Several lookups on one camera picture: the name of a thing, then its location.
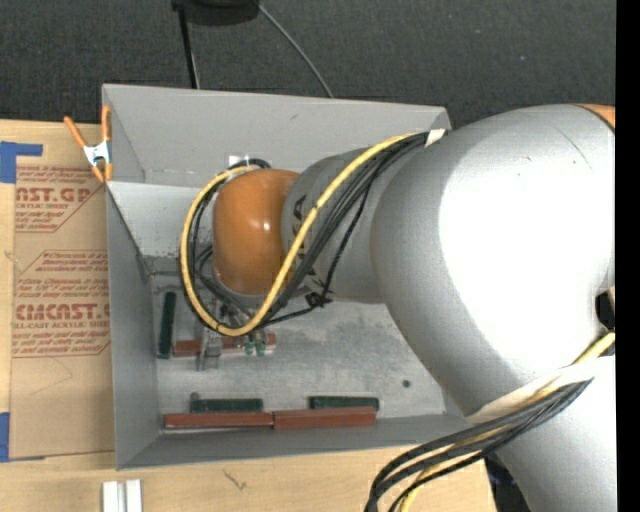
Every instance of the orange robot part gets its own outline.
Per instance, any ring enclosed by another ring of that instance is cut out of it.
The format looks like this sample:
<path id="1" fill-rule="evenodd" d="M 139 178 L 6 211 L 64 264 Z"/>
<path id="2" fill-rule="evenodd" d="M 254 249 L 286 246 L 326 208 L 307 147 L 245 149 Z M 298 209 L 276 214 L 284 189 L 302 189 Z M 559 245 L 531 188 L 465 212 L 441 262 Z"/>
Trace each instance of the orange robot part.
<path id="1" fill-rule="evenodd" d="M 282 169 L 259 169 L 220 190 L 213 212 L 213 264 L 230 290 L 255 296 L 271 288 L 284 259 L 282 207 L 298 176 Z"/>

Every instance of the cardboard sheet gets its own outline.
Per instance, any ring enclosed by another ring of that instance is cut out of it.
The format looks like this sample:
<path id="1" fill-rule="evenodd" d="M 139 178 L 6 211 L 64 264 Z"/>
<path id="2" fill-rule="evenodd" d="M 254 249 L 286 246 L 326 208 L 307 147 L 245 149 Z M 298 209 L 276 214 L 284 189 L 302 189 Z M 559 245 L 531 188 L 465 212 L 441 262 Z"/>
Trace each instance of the cardboard sheet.
<path id="1" fill-rule="evenodd" d="M 105 188 L 63 123 L 2 121 L 0 139 L 43 145 L 17 166 L 9 456 L 112 449 Z"/>

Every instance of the yellow cable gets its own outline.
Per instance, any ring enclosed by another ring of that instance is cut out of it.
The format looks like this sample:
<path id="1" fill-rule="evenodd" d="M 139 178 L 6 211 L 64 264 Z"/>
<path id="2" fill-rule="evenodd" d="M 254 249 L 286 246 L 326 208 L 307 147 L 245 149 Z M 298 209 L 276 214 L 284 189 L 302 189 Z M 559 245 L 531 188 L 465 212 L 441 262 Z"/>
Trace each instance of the yellow cable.
<path id="1" fill-rule="evenodd" d="M 189 239 L 190 226 L 199 204 L 202 202 L 203 198 L 215 186 L 221 184 L 223 181 L 226 181 L 228 178 L 231 177 L 232 174 L 235 174 L 237 172 L 244 172 L 246 171 L 246 169 L 233 169 L 233 171 L 225 171 L 217 175 L 211 182 L 209 182 L 209 184 L 204 189 L 200 191 L 198 196 L 195 198 L 195 200 L 191 204 L 191 208 L 187 213 L 187 218 L 185 220 L 184 228 L 182 230 L 182 237 L 180 239 L 180 272 L 182 274 L 184 287 L 187 292 L 189 301 L 191 302 L 194 309 L 198 313 L 198 316 L 213 330 L 221 334 L 224 334 L 225 336 L 243 336 L 251 332 L 253 329 L 255 329 L 260 324 L 260 322 L 265 317 L 265 315 L 268 313 L 269 308 L 275 302 L 276 296 L 280 291 L 280 288 L 282 287 L 285 279 L 287 278 L 287 274 L 289 273 L 289 270 L 291 269 L 296 256 L 298 255 L 298 251 L 300 250 L 300 247 L 302 246 L 309 229 L 311 228 L 312 224 L 315 222 L 318 216 L 319 210 L 325 206 L 327 201 L 333 196 L 333 194 L 335 194 L 336 190 L 340 187 L 340 185 L 342 185 L 345 182 L 345 180 L 347 180 L 349 176 L 351 176 L 351 174 L 353 174 L 362 164 L 367 162 L 367 160 L 370 160 L 371 158 L 373 158 L 378 153 L 392 146 L 393 144 L 396 144 L 397 142 L 400 142 L 401 140 L 406 139 L 412 135 L 414 134 L 408 133 L 405 135 L 398 135 L 396 137 L 391 137 L 383 142 L 380 142 L 379 144 L 376 144 L 375 146 L 364 151 L 357 158 L 355 158 L 349 165 L 347 165 L 342 171 L 340 171 L 340 173 L 333 179 L 333 181 L 324 190 L 322 195 L 318 198 L 318 200 L 316 201 L 316 204 L 311 208 L 311 211 L 309 212 L 309 214 L 305 217 L 304 222 L 302 223 L 300 230 L 298 231 L 296 237 L 294 238 L 293 244 L 291 245 L 291 248 L 289 249 L 289 252 L 285 257 L 284 262 L 280 267 L 280 271 L 278 272 L 278 275 L 276 276 L 273 282 L 273 285 L 271 286 L 271 289 L 269 290 L 269 293 L 267 294 L 264 302 L 262 303 L 262 305 L 260 306 L 256 314 L 253 317 L 251 317 L 245 325 L 238 328 L 230 328 L 230 327 L 221 325 L 219 322 L 216 321 L 215 318 L 213 318 L 208 313 L 206 308 L 202 305 L 193 288 L 193 282 L 191 280 L 191 275 L 189 272 L 189 261 L 187 258 L 187 245 L 188 245 L 188 239 Z"/>

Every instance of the gray carpet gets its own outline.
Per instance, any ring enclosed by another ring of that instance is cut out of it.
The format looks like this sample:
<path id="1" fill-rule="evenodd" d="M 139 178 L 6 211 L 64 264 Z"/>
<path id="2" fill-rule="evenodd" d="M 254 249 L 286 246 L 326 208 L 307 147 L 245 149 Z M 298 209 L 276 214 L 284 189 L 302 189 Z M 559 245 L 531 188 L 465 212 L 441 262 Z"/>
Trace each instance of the gray carpet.
<path id="1" fill-rule="evenodd" d="M 615 0 L 262 0 L 340 98 L 440 105 L 454 128 L 615 104 Z M 323 96 L 263 17 L 192 26 L 206 89 Z M 104 82 L 189 87 L 170 0 L 0 0 L 0 117 L 96 122 Z M 526 511 L 499 486 L 501 510 Z"/>

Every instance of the gray box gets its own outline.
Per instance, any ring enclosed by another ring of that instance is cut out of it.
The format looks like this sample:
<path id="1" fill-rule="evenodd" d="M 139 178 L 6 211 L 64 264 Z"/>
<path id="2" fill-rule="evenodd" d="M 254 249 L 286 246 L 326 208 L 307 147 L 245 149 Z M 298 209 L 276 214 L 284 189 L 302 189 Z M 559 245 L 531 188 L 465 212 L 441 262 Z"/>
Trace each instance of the gray box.
<path id="1" fill-rule="evenodd" d="M 204 372 L 192 359 L 156 358 L 165 292 L 178 295 L 174 336 L 199 335 L 182 293 L 178 239 L 191 201 L 231 159 L 302 172 L 393 135 L 448 129 L 443 108 L 121 85 L 105 85 L 103 101 L 113 131 L 107 224 L 118 468 L 407 445 L 466 426 L 382 305 L 333 303 L 277 324 L 278 346 L 264 358 L 223 356 Z M 368 427 L 164 431 L 162 415 L 187 412 L 194 391 L 259 397 L 265 410 L 303 408 L 313 394 L 377 396 L 381 407 Z"/>

